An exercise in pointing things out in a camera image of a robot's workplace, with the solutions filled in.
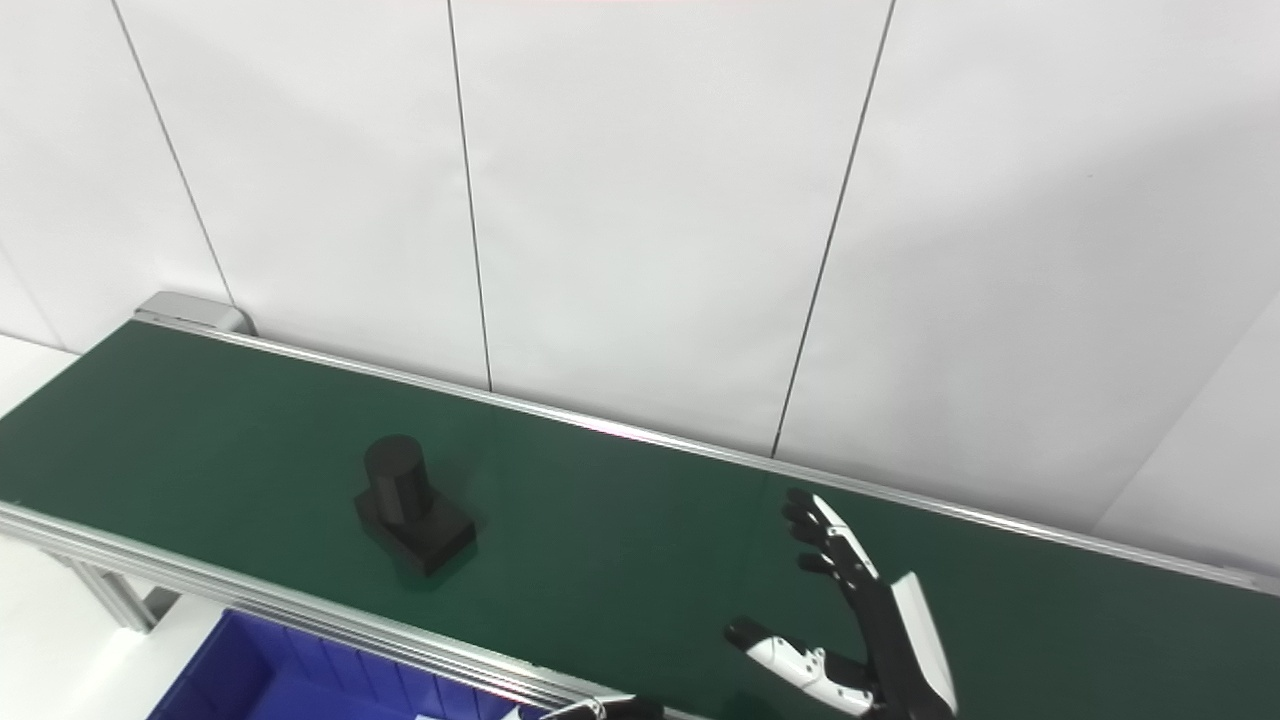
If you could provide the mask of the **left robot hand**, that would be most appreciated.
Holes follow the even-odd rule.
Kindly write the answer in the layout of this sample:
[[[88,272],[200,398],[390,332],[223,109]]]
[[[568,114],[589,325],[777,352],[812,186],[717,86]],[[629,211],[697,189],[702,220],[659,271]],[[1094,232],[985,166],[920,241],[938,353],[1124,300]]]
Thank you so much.
[[[666,707],[640,694],[593,696],[556,708],[541,719],[552,720],[628,720],[664,719]]]

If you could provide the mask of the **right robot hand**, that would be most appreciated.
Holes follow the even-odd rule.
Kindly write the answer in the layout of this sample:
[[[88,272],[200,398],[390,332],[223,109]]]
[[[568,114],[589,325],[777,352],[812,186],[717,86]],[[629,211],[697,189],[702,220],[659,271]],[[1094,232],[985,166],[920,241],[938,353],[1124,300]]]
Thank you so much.
[[[955,719],[957,694],[918,575],[883,579],[850,525],[820,496],[791,488],[783,506],[792,538],[813,547],[797,557],[831,578],[858,621],[867,657],[810,647],[750,618],[724,638],[768,673],[855,719]]]

